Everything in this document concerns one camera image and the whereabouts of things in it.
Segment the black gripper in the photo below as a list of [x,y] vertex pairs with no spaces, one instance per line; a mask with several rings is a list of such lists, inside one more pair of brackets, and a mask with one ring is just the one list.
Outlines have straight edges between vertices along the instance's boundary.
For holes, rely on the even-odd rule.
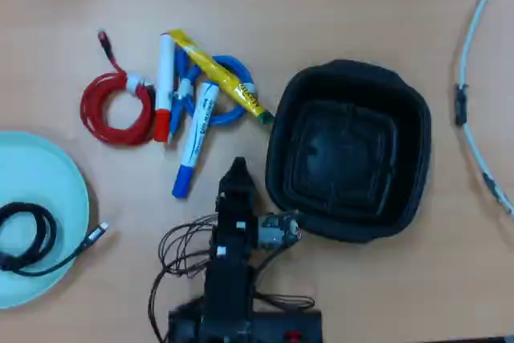
[[[242,188],[235,188],[237,177]],[[257,247],[254,206],[255,183],[245,157],[236,157],[218,185],[215,232],[218,245],[229,247],[241,243],[246,249]]]

